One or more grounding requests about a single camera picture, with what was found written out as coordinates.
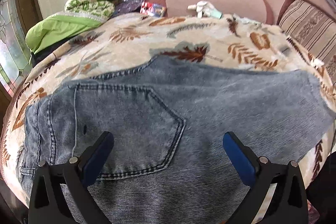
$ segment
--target white glove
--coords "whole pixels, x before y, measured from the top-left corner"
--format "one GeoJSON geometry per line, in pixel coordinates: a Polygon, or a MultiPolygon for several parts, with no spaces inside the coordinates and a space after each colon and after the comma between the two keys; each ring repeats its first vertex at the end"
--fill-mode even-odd
{"type": "Polygon", "coordinates": [[[214,17],[218,19],[222,17],[222,13],[218,11],[214,5],[204,0],[197,2],[197,4],[189,5],[188,10],[195,10],[198,18],[201,18],[203,14],[206,17],[214,17]]]}

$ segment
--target plastic bag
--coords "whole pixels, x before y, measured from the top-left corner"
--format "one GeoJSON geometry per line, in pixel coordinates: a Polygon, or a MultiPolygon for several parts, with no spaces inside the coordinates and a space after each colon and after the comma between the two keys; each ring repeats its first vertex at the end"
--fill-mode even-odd
{"type": "Polygon", "coordinates": [[[144,0],[122,0],[121,3],[115,7],[114,13],[111,18],[140,9],[143,2],[144,0]]]}

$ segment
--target fleece blanket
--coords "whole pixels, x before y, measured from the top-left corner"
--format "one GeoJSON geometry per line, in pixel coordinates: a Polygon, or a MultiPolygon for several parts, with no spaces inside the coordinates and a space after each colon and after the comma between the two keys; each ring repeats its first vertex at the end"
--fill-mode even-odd
{"type": "MultiPolygon", "coordinates": [[[[279,26],[231,15],[223,15],[220,20],[157,19],[139,13],[121,15],[60,46],[33,68],[17,89],[4,119],[0,167],[5,182],[24,204],[28,206],[29,199],[20,185],[20,155],[26,138],[27,106],[52,94],[65,81],[136,67],[158,53],[222,68],[305,70],[320,81],[322,98],[336,111],[336,92],[325,67],[313,66],[315,57],[279,26]]],[[[323,132],[322,139],[299,162],[306,187],[318,175],[330,153],[334,130],[333,125],[323,132]]],[[[274,189],[271,187],[253,223],[265,214],[274,189]]]]}

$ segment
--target striped pillow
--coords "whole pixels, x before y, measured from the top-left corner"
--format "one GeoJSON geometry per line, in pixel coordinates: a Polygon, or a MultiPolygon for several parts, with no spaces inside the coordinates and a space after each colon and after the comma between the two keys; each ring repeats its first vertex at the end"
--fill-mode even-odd
{"type": "Polygon", "coordinates": [[[336,23],[332,19],[304,0],[295,0],[283,14],[279,26],[322,60],[336,82],[336,23]]]}

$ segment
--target denim fabric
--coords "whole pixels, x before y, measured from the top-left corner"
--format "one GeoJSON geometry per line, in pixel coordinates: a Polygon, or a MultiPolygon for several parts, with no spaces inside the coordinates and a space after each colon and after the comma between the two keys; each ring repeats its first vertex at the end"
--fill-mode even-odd
{"type": "Polygon", "coordinates": [[[248,191],[222,148],[224,133],[234,131],[257,156],[287,164],[303,158],[334,118],[307,72],[221,69],[158,56],[70,81],[28,107],[20,182],[30,195],[39,160],[65,163],[110,131],[115,146],[89,190],[112,223],[220,223],[248,191]]]}

